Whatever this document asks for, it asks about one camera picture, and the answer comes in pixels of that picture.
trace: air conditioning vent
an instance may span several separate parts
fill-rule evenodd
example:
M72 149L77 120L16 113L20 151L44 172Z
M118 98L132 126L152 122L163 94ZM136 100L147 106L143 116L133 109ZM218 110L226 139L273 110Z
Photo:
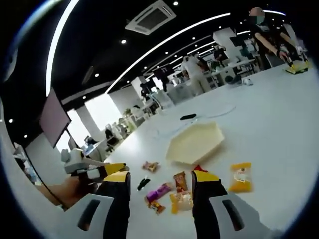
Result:
M137 15L125 29L150 35L175 17L175 13L169 6L162 0L158 0Z

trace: white hexagonal tray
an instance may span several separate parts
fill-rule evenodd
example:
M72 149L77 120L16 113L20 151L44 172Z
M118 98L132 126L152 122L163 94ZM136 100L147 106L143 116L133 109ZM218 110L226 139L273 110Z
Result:
M224 139L216 122L193 124L170 141L166 160L198 164L211 155Z

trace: black ceiling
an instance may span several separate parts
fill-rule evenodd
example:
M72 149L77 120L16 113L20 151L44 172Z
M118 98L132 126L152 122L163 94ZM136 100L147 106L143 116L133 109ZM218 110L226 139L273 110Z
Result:
M129 71L114 90L127 84L136 76L170 54L195 41L212 35L222 27L232 27L237 32L248 29L244 20L248 17L251 4L216 3L206 0L180 0L173 6L173 0L164 0L177 17L151 35L125 30L129 20L156 0L79 0L71 12L60 36L55 52L52 85L62 100L77 92L117 79L132 63L155 45L174 33L209 17L231 12L230 16L216 19L195 27L164 44ZM58 3L45 17L39 20L18 48L17 64L8 81L1 85L1 97L7 119L14 119L8 129L13 140L28 143L39 134L38 117L45 101L45 75L48 52L57 23L69 1ZM273 14L276 23L281 24L281 15ZM201 46L211 42L208 37L198 43ZM195 49L191 45L177 53L185 55ZM174 56L161 65L174 60ZM81 82L90 66L94 73L86 85ZM105 92L104 87L87 95L89 100ZM78 98L65 105L65 109L83 104Z

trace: face mask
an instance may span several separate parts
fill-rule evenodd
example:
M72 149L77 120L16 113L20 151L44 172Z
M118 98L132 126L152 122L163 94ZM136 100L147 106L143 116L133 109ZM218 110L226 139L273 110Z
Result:
M250 16L253 24L261 24L265 20L265 16Z

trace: small snack packet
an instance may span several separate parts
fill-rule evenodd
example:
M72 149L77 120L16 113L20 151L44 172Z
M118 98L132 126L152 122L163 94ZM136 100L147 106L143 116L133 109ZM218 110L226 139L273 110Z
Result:
M250 172L251 163L233 164L230 170L233 179L228 191L234 193L249 193L253 191Z
M183 191L181 193L170 194L171 213L177 214L178 211L188 211L193 208L192 193Z
M157 201L153 201L150 204L150 208L154 209L156 211L156 214L158 215L158 214L161 214L166 207L162 206Z
M154 172L157 170L158 166L159 166L159 163L157 163L157 162L155 162L155 163L149 163L149 162L146 161L146 162L143 164L142 169L147 169L148 171L154 173Z
M173 179L175 180L176 191L178 193L188 190L184 171L182 171L181 173L175 174L173 176Z
M156 191L150 191L145 196L146 204L150 206L151 202L160 199L162 196L164 196L166 193L170 192L171 190L173 190L173 185L171 183L162 184Z

